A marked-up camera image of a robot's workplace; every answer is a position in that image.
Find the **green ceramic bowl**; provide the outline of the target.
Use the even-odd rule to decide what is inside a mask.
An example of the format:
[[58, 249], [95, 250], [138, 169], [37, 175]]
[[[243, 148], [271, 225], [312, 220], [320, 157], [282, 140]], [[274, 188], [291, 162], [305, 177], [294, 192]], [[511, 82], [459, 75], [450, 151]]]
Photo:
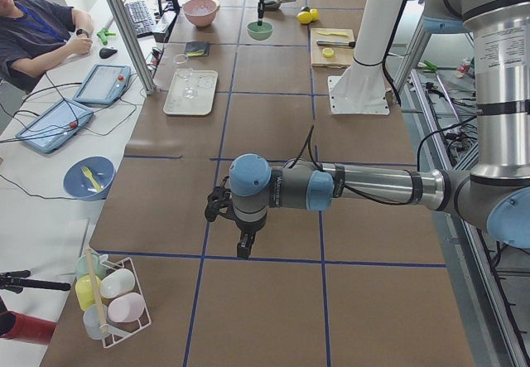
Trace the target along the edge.
[[267, 40], [273, 29], [273, 25], [268, 22], [250, 22], [247, 25], [247, 33], [255, 41]]

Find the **metal ice scoop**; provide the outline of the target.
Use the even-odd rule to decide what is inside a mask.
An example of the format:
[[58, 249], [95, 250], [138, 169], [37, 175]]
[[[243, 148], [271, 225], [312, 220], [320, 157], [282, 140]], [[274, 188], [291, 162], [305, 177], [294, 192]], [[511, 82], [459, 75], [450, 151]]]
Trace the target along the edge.
[[265, 0], [264, 10], [265, 11], [276, 11], [279, 10], [281, 5], [284, 3], [295, 2], [296, 0]]

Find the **pink bowl of ice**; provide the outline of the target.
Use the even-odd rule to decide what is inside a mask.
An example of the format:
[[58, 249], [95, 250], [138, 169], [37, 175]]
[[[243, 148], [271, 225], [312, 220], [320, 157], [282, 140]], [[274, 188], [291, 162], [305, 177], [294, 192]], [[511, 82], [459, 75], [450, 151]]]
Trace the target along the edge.
[[190, 0], [182, 9], [190, 23], [196, 27], [207, 27], [215, 19], [219, 5], [215, 0]]

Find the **blue bowl with fork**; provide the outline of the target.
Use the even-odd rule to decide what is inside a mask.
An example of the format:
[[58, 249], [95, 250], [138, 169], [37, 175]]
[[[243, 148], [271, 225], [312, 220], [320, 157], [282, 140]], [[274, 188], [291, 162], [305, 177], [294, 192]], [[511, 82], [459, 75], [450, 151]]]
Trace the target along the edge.
[[106, 157], [87, 157], [76, 162], [65, 174], [63, 188], [76, 200], [104, 200], [115, 177], [113, 163]]

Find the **yellow lemon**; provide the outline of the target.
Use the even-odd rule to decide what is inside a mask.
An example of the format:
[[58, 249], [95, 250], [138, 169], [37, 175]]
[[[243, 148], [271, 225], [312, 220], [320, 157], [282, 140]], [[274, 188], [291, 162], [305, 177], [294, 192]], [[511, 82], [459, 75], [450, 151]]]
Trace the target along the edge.
[[309, 13], [313, 22], [316, 22], [319, 19], [319, 11], [316, 8], [312, 8]]
[[313, 15], [310, 11], [301, 11], [296, 15], [296, 19], [302, 25], [309, 25], [313, 22]]

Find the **grey folded cloth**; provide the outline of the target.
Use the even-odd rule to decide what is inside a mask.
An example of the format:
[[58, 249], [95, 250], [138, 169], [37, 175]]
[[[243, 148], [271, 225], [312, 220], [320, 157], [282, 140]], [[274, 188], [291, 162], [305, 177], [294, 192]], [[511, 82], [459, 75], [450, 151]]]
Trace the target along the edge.
[[188, 57], [203, 57], [210, 53], [210, 43], [206, 41], [188, 41], [185, 44], [185, 55]]

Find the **wooden cutting board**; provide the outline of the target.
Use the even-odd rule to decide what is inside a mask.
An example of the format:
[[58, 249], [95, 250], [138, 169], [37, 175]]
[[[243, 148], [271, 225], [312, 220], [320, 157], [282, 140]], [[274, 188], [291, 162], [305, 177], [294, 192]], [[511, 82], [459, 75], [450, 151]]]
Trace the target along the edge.
[[347, 68], [353, 61], [355, 38], [351, 29], [311, 28], [311, 65]]

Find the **cream bear serving tray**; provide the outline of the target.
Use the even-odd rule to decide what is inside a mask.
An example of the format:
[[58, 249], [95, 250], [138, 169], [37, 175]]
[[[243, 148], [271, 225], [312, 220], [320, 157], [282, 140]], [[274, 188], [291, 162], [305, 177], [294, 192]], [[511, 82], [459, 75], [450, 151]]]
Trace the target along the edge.
[[217, 79], [215, 70], [176, 70], [162, 111], [167, 115], [209, 114], [213, 108]]

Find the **black computer mouse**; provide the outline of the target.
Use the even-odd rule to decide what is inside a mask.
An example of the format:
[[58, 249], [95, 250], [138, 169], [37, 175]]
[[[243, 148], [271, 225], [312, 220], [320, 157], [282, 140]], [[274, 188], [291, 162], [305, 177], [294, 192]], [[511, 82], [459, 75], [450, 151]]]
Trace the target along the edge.
[[103, 47], [99, 50], [99, 57], [101, 59], [108, 59], [109, 57], [115, 55], [118, 52], [116, 48], [113, 47]]

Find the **blue teach pendant far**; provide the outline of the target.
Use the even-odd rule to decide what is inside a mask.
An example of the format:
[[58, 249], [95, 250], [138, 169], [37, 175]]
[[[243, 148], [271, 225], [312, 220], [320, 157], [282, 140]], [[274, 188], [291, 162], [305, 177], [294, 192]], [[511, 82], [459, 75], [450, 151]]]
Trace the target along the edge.
[[80, 104], [108, 106], [128, 87], [132, 70], [128, 65], [95, 65], [75, 93]]

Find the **blue teach pendant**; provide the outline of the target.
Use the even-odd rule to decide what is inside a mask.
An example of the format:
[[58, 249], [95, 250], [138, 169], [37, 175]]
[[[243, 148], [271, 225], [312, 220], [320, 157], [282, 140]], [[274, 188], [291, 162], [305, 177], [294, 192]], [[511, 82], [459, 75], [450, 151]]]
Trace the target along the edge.
[[93, 117], [91, 108], [62, 99], [16, 134], [16, 139], [41, 153], [61, 148]]
[[75, 93], [80, 104], [108, 106], [128, 87], [132, 70], [128, 65], [95, 65]]

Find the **blue teach pendant near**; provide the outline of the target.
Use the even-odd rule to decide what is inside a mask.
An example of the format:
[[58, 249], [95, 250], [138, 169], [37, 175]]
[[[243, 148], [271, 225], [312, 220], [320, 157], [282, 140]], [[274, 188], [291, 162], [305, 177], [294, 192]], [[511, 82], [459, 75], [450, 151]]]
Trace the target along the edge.
[[16, 134], [16, 139], [41, 153], [61, 148], [93, 117], [91, 108], [62, 99]]

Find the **seated person dark shirt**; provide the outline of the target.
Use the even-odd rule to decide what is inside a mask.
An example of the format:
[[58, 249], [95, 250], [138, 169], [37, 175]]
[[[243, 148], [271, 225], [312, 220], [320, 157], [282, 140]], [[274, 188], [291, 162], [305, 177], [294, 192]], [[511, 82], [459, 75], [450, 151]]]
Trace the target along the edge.
[[1, 0], [1, 78], [31, 93], [41, 77], [93, 46], [83, 10], [47, 0]]

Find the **red cylinder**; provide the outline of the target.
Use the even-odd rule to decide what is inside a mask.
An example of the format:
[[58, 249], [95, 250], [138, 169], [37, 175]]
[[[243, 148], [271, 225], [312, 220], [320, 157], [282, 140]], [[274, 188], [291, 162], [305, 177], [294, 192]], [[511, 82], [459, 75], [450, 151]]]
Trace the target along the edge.
[[56, 323], [14, 311], [1, 314], [1, 338], [25, 343], [48, 345]]

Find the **aluminium frame post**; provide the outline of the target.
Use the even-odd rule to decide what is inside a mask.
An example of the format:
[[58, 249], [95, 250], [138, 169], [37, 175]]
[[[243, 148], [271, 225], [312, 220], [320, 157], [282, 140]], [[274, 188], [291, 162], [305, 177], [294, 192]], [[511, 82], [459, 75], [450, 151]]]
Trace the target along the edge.
[[113, 14], [113, 19], [116, 22], [124, 45], [128, 51], [129, 57], [136, 70], [137, 77], [141, 80], [142, 86], [147, 96], [153, 94], [157, 87], [152, 79], [150, 70], [147, 67], [147, 62], [144, 59], [142, 49], [136, 37], [133, 25], [129, 20], [125, 6], [122, 0], [106, 0]]

